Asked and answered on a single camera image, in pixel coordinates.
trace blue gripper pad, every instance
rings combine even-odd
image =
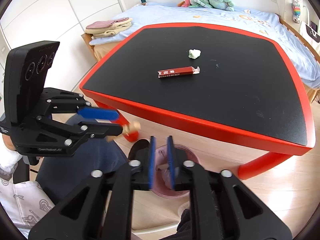
[[[170,184],[171,189],[174,190],[175,188],[175,163],[174,163],[174,145],[172,136],[167,138],[167,158],[168,158],[168,165],[169,165],[169,172],[170,172]]]
[[[117,111],[98,107],[84,107],[78,110],[78,114],[83,118],[88,119],[103,119],[114,121],[119,118],[119,113]]]
[[[149,188],[153,186],[155,176],[155,154],[156,154],[156,138],[151,136],[149,145]]]

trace mattress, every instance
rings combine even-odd
[[[253,32],[276,41],[295,66],[301,80],[313,89],[320,89],[320,65],[312,53],[294,34],[279,22],[274,13],[235,7],[234,12],[214,8],[169,7],[148,3],[135,6],[114,19],[133,18],[132,26],[114,37],[94,39],[90,45],[101,45],[124,40],[139,28],[158,23],[195,22],[230,26]]]

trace bed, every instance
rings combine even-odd
[[[250,31],[276,41],[295,66],[310,103],[320,89],[320,56],[312,46],[279,15],[235,7],[234,12],[212,8],[184,8],[170,4],[147,3],[135,6],[117,16],[133,18],[132,27],[113,37],[93,39],[90,34],[82,38],[94,57],[99,61],[114,46],[139,28],[157,23],[196,22],[230,26]]]

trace red and black table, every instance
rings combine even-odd
[[[189,49],[201,50],[197,59]],[[157,71],[200,67],[196,75]],[[275,41],[236,28],[199,23],[147,25],[113,48],[81,90],[99,107],[215,140],[268,150],[239,167],[248,179],[315,145],[301,79]],[[126,124],[120,116],[117,121]],[[127,136],[136,140],[137,133]]]

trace wooden floor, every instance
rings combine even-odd
[[[316,137],[320,138],[320,104],[312,104],[316,126]],[[176,130],[122,112],[131,121],[141,124],[140,138],[156,136],[157,146],[166,144],[166,138],[173,136],[175,143],[189,147],[207,170],[219,172],[222,169],[236,171],[241,163],[246,163],[265,151],[215,141],[198,135]],[[55,117],[65,122],[67,115]],[[124,138],[116,142],[129,153],[132,143]],[[320,143],[304,156],[293,156],[279,166],[244,183],[280,217],[295,236],[307,223],[320,201]],[[152,192],[135,192],[132,228],[134,230],[165,225],[179,220],[178,207],[188,201],[188,197],[167,200]],[[174,234],[175,228],[157,233],[139,235],[143,240],[160,239]]]

